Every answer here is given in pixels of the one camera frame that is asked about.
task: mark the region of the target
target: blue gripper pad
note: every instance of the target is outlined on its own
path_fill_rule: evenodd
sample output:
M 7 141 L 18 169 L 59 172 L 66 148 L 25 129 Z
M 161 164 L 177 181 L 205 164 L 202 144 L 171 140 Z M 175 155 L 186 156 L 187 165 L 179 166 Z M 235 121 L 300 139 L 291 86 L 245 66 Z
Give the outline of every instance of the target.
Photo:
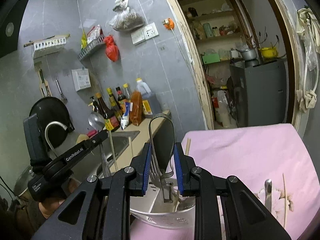
M 149 148 L 148 148 L 148 154 L 147 154 L 147 158 L 146 158 L 146 163 L 144 166 L 144 170 L 143 170 L 143 181 L 142 181 L 142 192 L 145 195 L 146 191 L 148 189 L 148 182 L 149 182 L 149 173 L 150 173 L 150 167 L 151 167 L 151 143 L 149 144 Z
M 173 148 L 173 158 L 174 158 L 174 166 L 176 168 L 178 189 L 179 189 L 181 195 L 183 195 L 183 193 L 184 193 L 183 172 L 182 172 L 181 161 L 180 161 L 181 157 L 184 158 L 184 153 L 182 152 L 182 154 L 183 154 L 183 156 L 181 156 L 181 153 L 179 154 L 177 143 L 175 143 L 174 148 Z

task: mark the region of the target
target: metal tongs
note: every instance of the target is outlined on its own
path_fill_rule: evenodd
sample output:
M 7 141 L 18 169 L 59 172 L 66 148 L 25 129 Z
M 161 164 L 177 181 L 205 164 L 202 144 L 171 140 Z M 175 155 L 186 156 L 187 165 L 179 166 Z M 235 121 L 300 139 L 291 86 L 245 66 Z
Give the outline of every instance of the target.
M 170 168 L 171 171 L 168 173 L 162 174 L 159 165 L 158 165 L 158 160 L 156 157 L 156 152 L 155 152 L 155 147 L 153 143 L 153 138 L 152 138 L 152 131 L 151 131 L 151 122 L 156 119 L 156 118 L 165 118 L 170 121 L 172 125 L 172 132 L 173 132 L 173 139 L 172 139 L 172 148 L 170 152 L 170 158 L 169 158 L 169 163 L 170 163 Z M 171 164 L 171 157 L 173 154 L 173 147 L 174 147 L 174 127 L 172 120 L 170 117 L 166 114 L 160 113 L 156 114 L 152 117 L 149 123 L 149 137 L 150 137 L 150 143 L 151 143 L 151 167 L 150 167 L 150 178 L 151 182 L 158 188 L 161 187 L 162 189 L 162 194 L 163 194 L 163 200 L 164 203 L 173 203 L 173 198 L 172 198 L 172 187 L 173 187 L 173 182 L 172 181 L 166 181 L 166 179 L 171 178 L 173 176 L 173 167 Z

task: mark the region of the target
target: black pan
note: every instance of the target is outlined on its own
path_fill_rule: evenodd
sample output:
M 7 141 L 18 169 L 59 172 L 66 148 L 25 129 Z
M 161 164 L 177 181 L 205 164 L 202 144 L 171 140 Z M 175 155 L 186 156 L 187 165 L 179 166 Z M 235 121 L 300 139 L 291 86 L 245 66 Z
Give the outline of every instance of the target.
M 31 108 L 29 116 L 35 113 L 38 117 L 38 127 L 43 132 L 48 123 L 52 121 L 61 122 L 68 127 L 66 131 L 58 125 L 53 125 L 49 128 L 48 138 L 54 148 L 61 145 L 68 133 L 75 129 L 70 120 L 68 109 L 58 98 L 41 98 Z

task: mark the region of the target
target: plastic jug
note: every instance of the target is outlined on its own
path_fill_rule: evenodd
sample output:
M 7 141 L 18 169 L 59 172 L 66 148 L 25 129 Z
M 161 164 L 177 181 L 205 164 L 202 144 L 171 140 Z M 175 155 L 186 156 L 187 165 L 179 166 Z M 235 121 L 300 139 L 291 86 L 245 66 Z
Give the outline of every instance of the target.
M 137 90 L 142 96 L 142 112 L 146 118 L 152 118 L 153 115 L 161 113 L 161 107 L 156 94 L 151 92 L 149 86 L 137 78 Z

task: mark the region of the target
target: human hand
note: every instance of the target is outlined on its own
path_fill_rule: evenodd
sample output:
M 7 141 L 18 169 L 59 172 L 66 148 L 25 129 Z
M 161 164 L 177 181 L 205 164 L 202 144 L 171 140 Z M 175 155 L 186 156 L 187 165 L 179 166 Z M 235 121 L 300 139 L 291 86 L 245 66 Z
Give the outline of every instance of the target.
M 70 179 L 68 183 L 68 190 L 70 193 L 74 192 L 74 190 L 78 187 L 78 183 L 74 179 Z M 46 198 L 43 202 L 39 202 L 39 209 L 44 216 L 45 219 L 48 219 L 54 211 L 58 209 L 58 207 L 65 200 L 59 197 L 49 197 Z

